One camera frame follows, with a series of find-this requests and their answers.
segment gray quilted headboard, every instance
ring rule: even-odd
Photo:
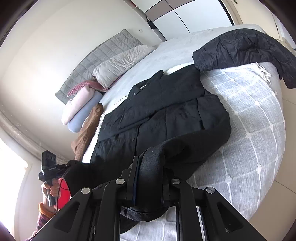
[[[109,58],[138,45],[143,44],[126,29],[122,30],[120,33],[96,47],[79,63],[79,65],[77,65],[60,90],[56,92],[56,97],[66,104],[70,99],[67,97],[70,89],[76,84],[93,79],[92,73],[95,67]]]

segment person's hand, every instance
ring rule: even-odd
[[[59,180],[58,179],[53,179],[52,180],[52,186],[50,186],[47,183],[42,183],[41,188],[42,188],[42,193],[43,193],[43,205],[44,207],[52,212],[55,213],[56,212],[56,206],[49,206],[48,200],[47,200],[47,190],[50,190],[50,195],[52,195],[53,197],[56,197],[58,195],[59,192]]]

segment pink cushion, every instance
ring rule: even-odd
[[[86,105],[87,102],[93,97],[94,89],[88,85],[83,86],[75,95],[73,100],[69,100],[65,106],[62,114],[62,123],[67,125],[69,121],[76,115],[76,113]]]
[[[84,86],[88,85],[89,87],[93,88],[94,90],[97,90],[99,92],[107,92],[109,88],[104,89],[103,86],[95,81],[91,81],[91,80],[87,80],[84,82],[81,82],[77,85],[75,85],[68,93],[67,97],[70,97],[71,95],[74,95],[75,93],[77,93],[81,88],[83,88]]]

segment metal screw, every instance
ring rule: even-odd
[[[116,184],[121,185],[121,184],[124,184],[124,179],[119,178],[115,182],[116,182]]]
[[[88,194],[90,191],[91,191],[91,190],[90,190],[89,188],[83,188],[83,189],[81,190],[81,193],[82,193],[82,194]]]
[[[179,179],[177,179],[177,178],[173,178],[172,179],[172,184],[176,184],[177,185],[177,184],[180,184],[180,182],[181,181]]]
[[[207,189],[206,189],[206,191],[207,191],[207,193],[214,193],[216,190],[213,188],[213,187],[208,187]]]

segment tile floor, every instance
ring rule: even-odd
[[[296,219],[296,89],[281,81],[286,126],[286,147],[279,172],[251,218],[251,224],[267,241],[282,241]]]

